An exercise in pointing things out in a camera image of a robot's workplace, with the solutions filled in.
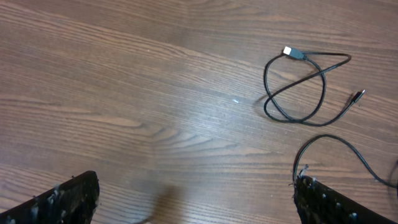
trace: black cord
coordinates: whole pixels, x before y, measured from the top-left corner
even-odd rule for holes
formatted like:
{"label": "black cord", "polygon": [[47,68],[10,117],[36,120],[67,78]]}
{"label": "black cord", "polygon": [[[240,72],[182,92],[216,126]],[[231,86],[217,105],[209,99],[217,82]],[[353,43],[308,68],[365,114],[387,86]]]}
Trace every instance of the black cord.
{"label": "black cord", "polygon": [[[299,81],[293,82],[292,84],[289,84],[289,85],[287,85],[287,86],[281,88],[280,90],[276,91],[274,94],[271,94],[271,92],[269,91],[268,81],[267,81],[268,69],[269,69],[270,65],[271,65],[275,60],[277,60],[278,58],[281,58],[281,57],[283,57],[283,56],[285,56],[285,55],[288,55],[288,56],[290,56],[290,57],[292,57],[292,58],[295,58],[295,59],[298,59],[298,60],[304,60],[304,61],[306,61],[306,62],[310,62],[313,66],[315,66],[315,67],[318,69],[319,72],[314,73],[314,74],[312,74],[312,75],[310,75],[310,76],[307,76],[307,77],[305,77],[305,78],[303,78],[303,79],[301,79],[301,80],[299,80]],[[319,67],[319,65],[318,65],[317,63],[315,63],[313,60],[309,59],[309,58],[307,57],[307,55],[345,56],[345,57],[347,57],[347,59],[344,60],[344,61],[342,61],[342,62],[339,62],[339,63],[337,63],[337,64],[335,64],[335,65],[333,65],[333,66],[330,66],[330,67],[328,67],[328,68],[326,68],[326,69],[324,69],[324,70],[322,70],[322,69]],[[349,109],[351,106],[354,105],[354,103],[358,102],[358,100],[363,96],[365,90],[361,90],[361,91],[357,92],[357,93],[354,95],[354,97],[351,99],[350,103],[349,103],[345,108],[343,108],[343,110],[341,110],[340,113],[339,113],[336,117],[334,117],[334,118],[331,119],[330,121],[325,122],[325,123],[322,123],[322,124],[317,124],[317,123],[308,122],[308,121],[306,121],[306,120],[312,118],[312,117],[318,112],[318,110],[321,108],[321,105],[322,105],[322,103],[323,103],[323,100],[325,99],[325,95],[326,95],[326,77],[325,77],[325,72],[329,72],[329,71],[331,71],[331,70],[333,70],[333,69],[335,69],[335,68],[338,68],[338,67],[344,65],[345,63],[349,62],[350,60],[351,60],[351,55],[349,55],[349,54],[328,53],[328,52],[301,52],[301,51],[299,51],[299,50],[297,50],[297,49],[293,49],[293,48],[290,48],[290,47],[285,47],[284,52],[283,52],[282,54],[280,54],[280,55],[274,57],[273,59],[271,59],[271,60],[267,63],[267,65],[266,65],[266,67],[265,67],[265,70],[264,70],[264,87],[265,87],[266,92],[267,92],[267,94],[268,94],[268,96],[269,96],[268,99],[266,100],[266,102],[264,103],[264,112],[266,113],[266,115],[267,115],[270,119],[272,119],[272,120],[274,120],[274,121],[282,122],[282,123],[300,123],[300,124],[304,124],[304,125],[308,125],[308,126],[321,127],[321,126],[326,126],[326,125],[328,125],[328,124],[331,124],[331,123],[337,121],[338,119],[340,119],[340,118],[348,111],[348,109]],[[304,81],[307,81],[307,80],[309,80],[309,79],[311,79],[311,78],[314,78],[314,77],[317,77],[317,76],[319,76],[319,75],[321,76],[322,83],[323,83],[321,98],[320,98],[320,100],[319,100],[317,106],[315,107],[315,109],[314,109],[308,116],[306,116],[306,117],[304,117],[304,118],[301,118],[301,119],[293,118],[293,117],[289,116],[289,115],[278,105],[278,103],[275,101],[274,97],[275,97],[276,95],[278,95],[279,93],[282,93],[283,91],[287,90],[287,89],[290,88],[290,87],[293,87],[293,86],[295,86],[295,85],[297,85],[297,84],[300,84],[300,83],[302,83],[302,82],[304,82]],[[272,103],[275,105],[275,107],[277,108],[277,110],[278,110],[286,119],[278,119],[278,118],[275,118],[273,115],[271,115],[271,114],[268,113],[268,111],[267,111],[267,105],[268,105],[268,103],[269,103],[270,101],[272,101]]]}
{"label": "black cord", "polygon": [[373,170],[371,169],[371,167],[369,166],[369,164],[365,161],[364,157],[359,153],[359,151],[358,151],[352,144],[350,144],[348,141],[345,141],[344,139],[342,139],[342,138],[340,138],[340,137],[337,137],[337,136],[334,136],[334,135],[331,135],[331,134],[321,134],[321,135],[315,136],[314,138],[312,138],[312,139],[310,139],[308,142],[306,142],[306,143],[303,145],[303,147],[298,151],[298,153],[297,153],[297,155],[296,155],[296,158],[295,158],[295,160],[294,160],[294,164],[293,164],[293,182],[296,181],[296,178],[297,178],[297,168],[298,168],[298,166],[299,166],[300,159],[301,159],[301,157],[303,156],[305,150],[306,150],[312,143],[314,143],[316,140],[318,140],[318,139],[320,139],[320,138],[325,138],[325,137],[333,138],[333,139],[339,140],[339,141],[341,141],[342,143],[344,143],[346,146],[348,146],[348,147],[356,154],[356,156],[358,156],[359,160],[361,160],[361,162],[364,164],[364,166],[367,168],[367,170],[372,174],[372,176],[373,176],[376,180],[378,180],[380,183],[382,183],[382,184],[384,184],[384,185],[386,185],[386,186],[388,186],[388,187],[393,187],[393,188],[398,189],[396,185],[390,184],[390,183],[386,182],[385,180],[381,179],[379,176],[377,176],[377,175],[373,172]]}

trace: wood grain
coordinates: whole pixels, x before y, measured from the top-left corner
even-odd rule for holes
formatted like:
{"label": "wood grain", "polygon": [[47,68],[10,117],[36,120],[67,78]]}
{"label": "wood grain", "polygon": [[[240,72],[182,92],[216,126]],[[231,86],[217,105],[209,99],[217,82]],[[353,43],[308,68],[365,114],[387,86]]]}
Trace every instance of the wood grain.
{"label": "wood grain", "polygon": [[[397,10],[382,0],[0,0],[0,209],[95,170],[95,223],[297,223],[292,163],[321,133],[354,144],[386,179],[398,159]],[[366,95],[327,127],[270,121],[262,73],[285,45],[353,56],[327,74],[312,120]],[[281,59],[271,90],[312,71]],[[311,80],[277,99],[299,117],[321,89]],[[303,163],[398,221],[397,199],[343,145],[316,142]]]}

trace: black object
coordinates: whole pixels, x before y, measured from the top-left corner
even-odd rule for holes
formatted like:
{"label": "black object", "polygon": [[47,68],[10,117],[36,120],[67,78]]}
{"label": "black object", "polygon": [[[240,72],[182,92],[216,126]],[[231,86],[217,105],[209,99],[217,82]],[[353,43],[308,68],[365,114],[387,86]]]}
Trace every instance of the black object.
{"label": "black object", "polygon": [[[308,55],[330,55],[330,56],[344,56],[347,59],[339,62],[335,65],[332,65],[324,70],[322,70],[319,65],[317,63],[315,63],[313,60],[309,59],[307,56]],[[268,81],[267,81],[267,74],[268,74],[268,69],[271,65],[272,62],[274,62],[275,60],[277,60],[278,58],[281,58],[283,56],[289,56],[290,58],[294,58],[297,60],[303,60],[305,62],[309,62],[311,63],[313,66],[315,66],[315,68],[318,69],[319,72],[314,73],[312,75],[309,75],[299,81],[293,82],[292,84],[289,84],[283,88],[281,88],[280,90],[276,91],[274,94],[271,94],[271,92],[269,91],[269,87],[268,87]],[[278,121],[278,122],[282,122],[282,123],[299,123],[299,124],[304,124],[304,125],[308,125],[308,126],[316,126],[316,127],[321,127],[321,126],[326,126],[328,124],[331,124],[335,121],[337,121],[338,119],[340,119],[348,110],[351,106],[353,106],[356,102],[358,102],[358,100],[364,95],[365,90],[361,90],[359,92],[357,92],[354,97],[352,97],[352,99],[349,101],[349,103],[340,111],[340,113],[334,117],[333,119],[331,119],[328,122],[322,123],[322,124],[317,124],[317,123],[311,123],[308,122],[307,120],[312,118],[317,112],[318,110],[321,108],[321,105],[323,103],[323,100],[325,99],[325,95],[326,95],[326,77],[325,77],[325,73],[329,72],[335,68],[338,68],[342,65],[344,65],[345,63],[349,62],[351,60],[351,55],[349,54],[341,54],[341,53],[328,53],[328,52],[301,52],[298,49],[294,49],[294,48],[290,48],[290,47],[285,47],[283,53],[281,53],[280,55],[274,57],[273,59],[271,59],[265,69],[264,69],[264,88],[266,89],[266,92],[268,94],[268,99],[266,100],[266,102],[264,103],[264,112],[266,113],[266,115],[274,120],[274,121]],[[288,115],[276,102],[276,100],[274,99],[274,97],[276,95],[278,95],[279,93],[282,93],[283,91],[287,90],[290,87],[293,87],[295,85],[298,85],[306,80],[309,80],[311,78],[317,77],[317,76],[321,76],[322,79],[322,93],[321,93],[321,98],[319,100],[319,103],[317,104],[317,106],[315,107],[315,109],[306,117],[301,118],[301,119],[297,119],[297,118],[293,118],[290,115]],[[272,103],[275,105],[275,107],[277,108],[277,110],[286,118],[286,119],[278,119],[275,118],[273,115],[269,114],[267,111],[267,105],[268,103],[272,101]]]}
{"label": "black object", "polygon": [[100,196],[94,171],[87,171],[0,214],[0,224],[89,224]]}
{"label": "black object", "polygon": [[395,223],[307,176],[295,182],[294,203],[303,224]]}

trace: usb-a plug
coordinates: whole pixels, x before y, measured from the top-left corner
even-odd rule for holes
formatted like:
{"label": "usb-a plug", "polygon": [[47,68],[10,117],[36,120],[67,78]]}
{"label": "usb-a plug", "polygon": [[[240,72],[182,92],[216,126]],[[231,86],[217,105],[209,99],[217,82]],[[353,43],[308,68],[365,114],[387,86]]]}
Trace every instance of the usb-a plug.
{"label": "usb-a plug", "polygon": [[291,47],[285,47],[284,54],[297,60],[304,60],[307,58],[299,49],[294,49]]}

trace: black cable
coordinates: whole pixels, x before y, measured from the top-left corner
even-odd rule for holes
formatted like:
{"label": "black cable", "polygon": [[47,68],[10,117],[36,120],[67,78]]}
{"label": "black cable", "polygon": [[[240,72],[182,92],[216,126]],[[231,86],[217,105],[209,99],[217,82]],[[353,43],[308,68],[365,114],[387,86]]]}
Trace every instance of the black cable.
{"label": "black cable", "polygon": [[382,184],[384,184],[384,185],[386,185],[386,186],[388,186],[388,187],[393,187],[393,188],[398,189],[398,187],[397,187],[396,185],[392,185],[392,184],[386,182],[385,180],[381,179],[379,176],[377,176],[377,175],[373,172],[373,170],[371,169],[371,167],[369,166],[369,164],[365,161],[364,157],[359,153],[359,151],[358,151],[352,144],[350,144],[348,141],[345,141],[344,139],[342,139],[342,138],[340,138],[340,137],[337,137],[337,136],[334,136],[334,135],[331,135],[331,134],[321,134],[321,135],[315,136],[314,138],[312,138],[312,139],[310,139],[308,142],[306,142],[306,143],[303,145],[303,147],[298,151],[298,153],[297,153],[297,155],[296,155],[296,158],[295,158],[295,160],[294,160],[294,164],[293,164],[293,182],[296,181],[296,178],[297,178],[297,168],[298,168],[298,166],[299,166],[300,159],[301,159],[301,157],[303,156],[305,150],[306,150],[312,143],[314,143],[316,140],[318,140],[318,139],[320,139],[320,138],[325,138],[325,137],[333,138],[333,139],[339,140],[339,141],[341,141],[342,143],[344,143],[346,146],[348,146],[348,147],[356,154],[356,156],[358,156],[359,160],[364,164],[364,166],[367,168],[367,170],[372,174],[372,176],[373,176],[376,180],[378,180],[380,183],[382,183]]}
{"label": "black cable", "polygon": [[[271,65],[275,60],[277,60],[278,58],[281,58],[281,57],[283,57],[283,56],[285,56],[285,55],[288,55],[289,57],[295,58],[295,59],[297,59],[297,60],[303,60],[303,61],[306,61],[306,62],[310,62],[313,66],[315,66],[315,67],[318,69],[319,72],[314,73],[314,74],[312,74],[312,75],[309,75],[309,76],[307,76],[307,77],[305,77],[305,78],[303,78],[303,79],[301,79],[301,80],[299,80],[299,81],[293,82],[292,84],[289,84],[289,85],[287,85],[287,86],[281,88],[280,90],[276,91],[274,94],[271,94],[271,92],[269,91],[268,81],[267,81],[268,69],[269,69],[270,65]],[[328,68],[326,68],[326,69],[324,69],[324,70],[322,70],[322,69],[319,67],[319,65],[318,65],[317,63],[315,63],[313,60],[309,59],[309,58],[307,57],[307,55],[345,56],[345,57],[347,57],[347,59],[344,60],[344,61],[342,61],[342,62],[339,62],[339,63],[337,63],[337,64],[335,64],[335,65],[332,65],[332,66],[330,66],[330,67],[328,67]],[[323,103],[323,100],[325,99],[325,95],[326,95],[326,77],[325,77],[325,72],[329,72],[329,71],[331,71],[331,70],[333,70],[333,69],[335,69],[335,68],[338,68],[338,67],[344,65],[345,63],[349,62],[350,60],[351,60],[351,55],[349,55],[349,54],[328,53],[328,52],[301,52],[301,51],[299,51],[299,50],[297,50],[297,49],[293,49],[293,48],[290,48],[290,47],[285,47],[284,52],[283,52],[282,54],[280,54],[280,55],[274,57],[273,59],[271,59],[271,60],[267,63],[267,65],[266,65],[266,67],[265,67],[265,69],[264,69],[264,88],[266,89],[266,92],[267,92],[267,94],[268,94],[268,99],[267,99],[266,102],[264,103],[264,112],[266,113],[266,115],[267,115],[270,119],[272,119],[272,120],[274,120],[274,121],[282,122],[282,123],[300,123],[300,124],[304,124],[304,125],[308,125],[308,126],[321,127],[321,126],[326,126],[326,125],[328,125],[328,124],[331,124],[331,123],[337,121],[338,119],[340,119],[340,118],[348,111],[348,109],[349,109],[351,106],[354,105],[354,103],[358,102],[358,100],[359,100],[359,99],[363,96],[363,94],[365,93],[365,90],[361,90],[361,91],[357,92],[357,93],[354,95],[354,97],[351,99],[350,103],[349,103],[345,108],[343,108],[343,109],[340,111],[340,113],[339,113],[336,117],[334,117],[334,118],[331,119],[330,121],[325,122],[325,123],[322,123],[322,124],[317,124],[317,123],[308,122],[308,121],[306,121],[306,120],[312,118],[312,117],[318,112],[318,110],[321,108],[321,105],[322,105],[322,103]],[[306,116],[306,117],[304,117],[304,118],[301,118],[301,119],[293,118],[293,117],[289,116],[289,115],[278,105],[278,103],[275,101],[274,97],[275,97],[276,95],[278,95],[279,93],[282,93],[283,91],[287,90],[287,89],[290,88],[290,87],[293,87],[293,86],[295,86],[295,85],[297,85],[297,84],[299,84],[299,83],[302,83],[302,82],[304,82],[304,81],[307,81],[307,80],[309,80],[309,79],[311,79],[311,78],[314,78],[314,77],[317,77],[317,76],[319,76],[319,75],[321,76],[322,83],[323,83],[321,98],[320,98],[320,100],[319,100],[317,106],[315,107],[315,109],[314,109],[308,116]],[[277,108],[277,110],[278,110],[286,119],[278,119],[278,118],[275,118],[273,115],[271,115],[271,114],[268,113],[268,111],[267,111],[267,105],[268,105],[268,103],[269,103],[270,101],[272,101],[272,103],[275,105],[275,107]]]}

